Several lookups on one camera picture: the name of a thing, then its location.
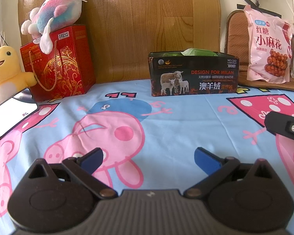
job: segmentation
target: black box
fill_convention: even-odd
[[[171,95],[170,89],[172,95],[236,92],[239,75],[237,57],[217,52],[216,56],[170,56],[170,53],[177,52],[149,54],[152,96]]]

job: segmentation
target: metal screw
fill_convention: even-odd
[[[106,189],[102,189],[99,194],[102,196],[102,197],[112,197],[115,195],[115,191],[112,190],[112,189],[109,189],[109,188],[106,188]]]
[[[294,132],[294,125],[291,126],[291,131]]]
[[[187,192],[186,192],[187,196],[188,197],[198,197],[201,195],[201,191],[198,189],[198,188],[191,188],[191,189],[188,189]]]

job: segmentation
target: yellow duck plush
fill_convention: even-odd
[[[10,46],[0,47],[0,104],[36,84],[34,73],[22,72],[16,50]]]

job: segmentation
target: red gift box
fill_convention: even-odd
[[[50,33],[53,50],[46,55],[39,44],[21,47],[26,72],[39,84],[31,87],[37,102],[86,93],[96,82],[85,25],[72,25]]]

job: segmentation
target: phone screen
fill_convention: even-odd
[[[38,105],[28,88],[0,104],[0,137],[36,110]]]

